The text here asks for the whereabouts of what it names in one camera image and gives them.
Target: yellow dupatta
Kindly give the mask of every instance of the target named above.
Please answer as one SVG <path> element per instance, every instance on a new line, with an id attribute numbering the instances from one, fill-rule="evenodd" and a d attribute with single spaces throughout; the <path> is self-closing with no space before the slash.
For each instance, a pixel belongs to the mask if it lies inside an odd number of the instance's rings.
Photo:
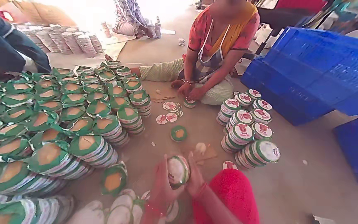
<path id="1" fill-rule="evenodd" d="M 242 12 L 238 15 L 238 17 L 235 19 L 233 24 L 230 26 L 229 30 L 227 31 L 225 40 L 222 43 L 223 57 L 227 55 L 233 44 L 236 42 L 244 26 L 246 26 L 249 20 L 252 18 L 252 16 L 258 12 L 256 7 L 253 4 L 247 2 L 246 0 L 242 1 L 242 8 L 243 8 Z M 211 57 L 212 54 L 214 54 L 219 49 L 220 43 L 222 42 L 226 29 L 220 35 L 220 37 L 215 42 L 215 44 L 212 46 L 212 49 L 208 52 L 205 51 L 207 56 Z"/>

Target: red sleeve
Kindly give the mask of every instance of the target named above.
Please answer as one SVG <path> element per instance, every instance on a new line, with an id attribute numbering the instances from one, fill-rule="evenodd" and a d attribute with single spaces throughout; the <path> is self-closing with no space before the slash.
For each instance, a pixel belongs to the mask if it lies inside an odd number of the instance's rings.
<path id="1" fill-rule="evenodd" d="M 259 27 L 259 14 L 255 13 L 249 22 L 244 26 L 237 38 L 236 42 L 231 47 L 231 50 L 246 50 L 251 44 L 252 38 L 255 36 L 256 31 Z"/>

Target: woman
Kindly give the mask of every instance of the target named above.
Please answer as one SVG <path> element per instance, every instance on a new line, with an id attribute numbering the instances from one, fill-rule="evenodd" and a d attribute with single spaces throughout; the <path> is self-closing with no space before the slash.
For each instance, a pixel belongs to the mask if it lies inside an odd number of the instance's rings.
<path id="1" fill-rule="evenodd" d="M 167 174 L 167 155 L 157 166 L 156 179 L 145 205 L 141 224 L 156 224 L 170 203 L 185 190 L 193 198 L 193 216 L 197 224 L 259 224 L 252 187 L 236 169 L 219 172 L 207 185 L 189 155 L 190 179 L 186 186 L 172 190 Z"/>
<path id="2" fill-rule="evenodd" d="M 127 36 L 136 35 L 137 38 L 144 35 L 153 37 L 151 30 L 146 28 L 146 20 L 140 13 L 136 0 L 114 0 L 114 2 L 117 15 L 114 32 Z"/>
<path id="3" fill-rule="evenodd" d="M 230 98 L 228 74 L 246 53 L 259 26 L 256 8 L 246 0 L 217 0 L 194 21 L 187 54 L 172 62 L 132 68 L 142 79 L 173 81 L 189 100 L 221 104 Z"/>

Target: seated woman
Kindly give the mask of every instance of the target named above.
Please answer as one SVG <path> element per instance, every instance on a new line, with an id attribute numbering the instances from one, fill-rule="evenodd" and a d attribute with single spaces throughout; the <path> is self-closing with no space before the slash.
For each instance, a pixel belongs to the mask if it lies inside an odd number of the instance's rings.
<path id="1" fill-rule="evenodd" d="M 141 79 L 172 82 L 178 93 L 204 104 L 231 98 L 228 75 L 246 53 L 259 26 L 257 9 L 246 0 L 216 0 L 195 19 L 187 54 L 172 62 L 132 68 Z"/>

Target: patterned clothing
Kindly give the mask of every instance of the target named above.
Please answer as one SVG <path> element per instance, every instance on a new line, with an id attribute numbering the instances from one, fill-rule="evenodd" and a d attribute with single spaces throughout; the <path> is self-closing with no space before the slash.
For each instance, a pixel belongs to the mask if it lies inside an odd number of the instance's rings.
<path id="1" fill-rule="evenodd" d="M 127 36 L 136 35 L 140 25 L 146 27 L 146 20 L 143 18 L 136 0 L 114 0 L 117 15 L 117 22 L 114 32 Z"/>

